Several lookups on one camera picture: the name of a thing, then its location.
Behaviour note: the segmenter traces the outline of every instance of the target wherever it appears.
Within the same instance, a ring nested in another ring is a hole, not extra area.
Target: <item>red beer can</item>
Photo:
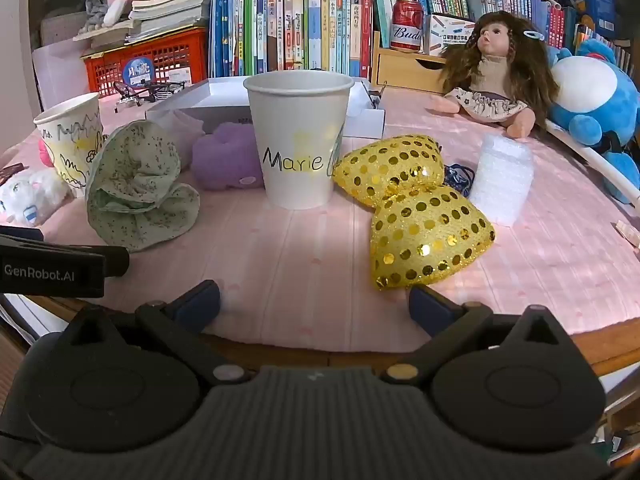
[[[391,23],[390,47],[404,52],[418,52],[422,47],[424,11],[418,2],[397,0]]]

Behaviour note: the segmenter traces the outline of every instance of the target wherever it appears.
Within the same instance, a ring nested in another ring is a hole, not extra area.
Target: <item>doll's dress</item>
[[[454,88],[445,97],[454,98],[476,121],[501,123],[527,108],[523,101],[507,97],[509,86],[507,58],[483,55],[469,90]]]

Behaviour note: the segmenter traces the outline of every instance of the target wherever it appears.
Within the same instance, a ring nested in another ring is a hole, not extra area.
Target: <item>yellow sequin heart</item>
[[[403,189],[440,186],[444,165],[435,140],[409,134],[353,150],[336,164],[334,180],[359,202],[374,207]]]
[[[373,280],[380,288],[439,282],[472,263],[494,240],[494,227],[454,189],[402,191],[379,205],[373,217]]]

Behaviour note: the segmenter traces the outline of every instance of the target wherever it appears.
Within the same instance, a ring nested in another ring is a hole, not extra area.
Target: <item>paper cup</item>
[[[270,202],[286,209],[329,202],[353,79],[286,70],[254,75],[243,84]]]
[[[94,92],[74,97],[33,120],[54,167],[75,197],[84,196],[91,163],[102,147],[98,96]]]

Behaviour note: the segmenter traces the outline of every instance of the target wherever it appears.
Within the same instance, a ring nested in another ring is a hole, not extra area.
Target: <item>wooden table edge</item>
[[[40,307],[67,322],[86,304],[81,300],[28,296]],[[304,348],[284,348],[232,341],[215,335],[201,339],[225,358],[249,369],[278,366],[371,366],[375,372],[386,369],[404,354],[384,352],[329,352]],[[616,323],[593,332],[572,336],[577,347],[598,376],[640,361],[640,318]]]

